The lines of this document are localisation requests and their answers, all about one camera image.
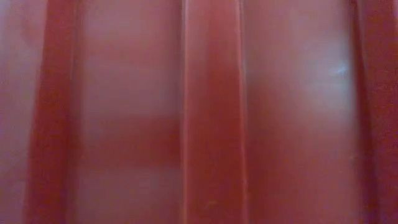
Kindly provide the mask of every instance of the corrugated panel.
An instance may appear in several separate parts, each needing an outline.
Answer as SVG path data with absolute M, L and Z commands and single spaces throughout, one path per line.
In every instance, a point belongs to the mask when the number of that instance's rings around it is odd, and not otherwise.
M 395 223 L 393 1 L 36 3 L 0 3 L 0 222 Z

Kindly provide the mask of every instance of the red painted surface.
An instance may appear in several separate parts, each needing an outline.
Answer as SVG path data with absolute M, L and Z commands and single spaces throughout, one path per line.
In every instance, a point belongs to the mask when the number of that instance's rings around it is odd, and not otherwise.
M 73 8 L 0 3 L 0 222 L 396 223 L 392 1 Z
M 395 2 L 363 1 L 359 5 L 380 223 L 398 222 L 398 48 Z
M 187 1 L 184 13 L 183 223 L 246 224 L 240 5 Z
M 0 2 L 0 223 L 22 223 L 46 1 Z

